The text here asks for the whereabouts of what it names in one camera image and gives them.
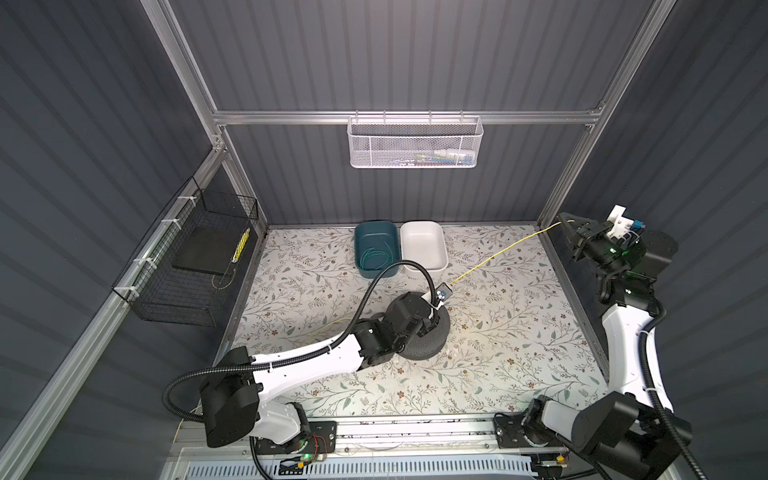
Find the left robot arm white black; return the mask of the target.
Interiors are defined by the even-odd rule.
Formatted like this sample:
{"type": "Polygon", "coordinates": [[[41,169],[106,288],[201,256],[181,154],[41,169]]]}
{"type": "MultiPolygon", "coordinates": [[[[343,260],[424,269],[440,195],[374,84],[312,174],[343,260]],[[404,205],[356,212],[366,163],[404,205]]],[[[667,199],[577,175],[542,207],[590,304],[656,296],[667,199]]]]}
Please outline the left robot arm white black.
{"type": "Polygon", "coordinates": [[[251,355],[244,347],[225,354],[213,367],[172,380],[162,404],[173,415],[205,427],[210,448],[256,437],[279,446],[299,445],[309,436],[309,421],[297,402],[279,402],[284,393],[335,375],[376,367],[399,356],[421,361],[436,356],[450,331],[446,308],[453,291],[436,284],[425,267],[407,266],[427,282],[424,293],[408,291],[370,318],[363,315],[379,283],[374,278],[352,319],[338,335],[304,347],[268,355],[251,355]]]}

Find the teal plastic tray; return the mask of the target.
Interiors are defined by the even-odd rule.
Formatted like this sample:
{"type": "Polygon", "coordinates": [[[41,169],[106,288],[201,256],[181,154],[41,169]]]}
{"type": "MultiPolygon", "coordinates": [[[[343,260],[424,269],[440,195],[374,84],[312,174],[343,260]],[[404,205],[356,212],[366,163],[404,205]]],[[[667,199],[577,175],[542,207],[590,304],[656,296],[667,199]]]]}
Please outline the teal plastic tray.
{"type": "Polygon", "coordinates": [[[360,275],[369,280],[401,261],[397,226],[386,220],[358,224],[354,229],[354,260],[360,275]]]}

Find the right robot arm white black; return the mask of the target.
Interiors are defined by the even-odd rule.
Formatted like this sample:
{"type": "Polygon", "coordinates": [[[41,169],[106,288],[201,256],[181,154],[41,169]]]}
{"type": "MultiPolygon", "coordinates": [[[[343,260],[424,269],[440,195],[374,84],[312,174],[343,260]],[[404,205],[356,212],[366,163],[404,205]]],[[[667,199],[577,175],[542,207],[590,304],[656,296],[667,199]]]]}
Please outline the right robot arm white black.
{"type": "Polygon", "coordinates": [[[658,479],[683,459],[698,479],[705,470],[690,449],[691,424],[679,418],[663,385],[655,330],[666,317],[656,297],[658,276],[671,264],[678,244],[625,217],[617,205],[604,221],[558,214],[573,260],[587,259],[608,346],[608,391],[577,409],[540,395],[515,415],[497,413],[493,426],[502,449],[565,448],[594,474],[611,471],[629,479],[658,479]]]}

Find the white plastic tray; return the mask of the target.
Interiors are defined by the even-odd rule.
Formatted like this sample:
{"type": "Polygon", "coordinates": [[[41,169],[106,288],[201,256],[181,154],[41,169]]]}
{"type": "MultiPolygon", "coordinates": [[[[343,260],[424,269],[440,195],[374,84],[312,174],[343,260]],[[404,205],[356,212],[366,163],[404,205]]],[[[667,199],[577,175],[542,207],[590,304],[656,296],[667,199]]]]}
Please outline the white plastic tray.
{"type": "Polygon", "coordinates": [[[443,272],[448,252],[443,228],[434,221],[410,221],[400,227],[403,260],[420,264],[430,274],[443,272]]]}

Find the grey foam spool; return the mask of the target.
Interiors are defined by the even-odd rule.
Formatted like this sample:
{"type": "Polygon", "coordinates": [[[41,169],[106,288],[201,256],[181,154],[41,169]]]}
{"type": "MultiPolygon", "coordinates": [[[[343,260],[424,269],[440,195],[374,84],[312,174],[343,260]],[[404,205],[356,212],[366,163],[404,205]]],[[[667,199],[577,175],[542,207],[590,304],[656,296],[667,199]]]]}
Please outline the grey foam spool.
{"type": "Polygon", "coordinates": [[[398,355],[411,361],[423,361],[436,356],[445,346],[450,333],[451,321],[446,307],[437,311],[437,320],[434,329],[423,336],[414,335],[398,355]]]}

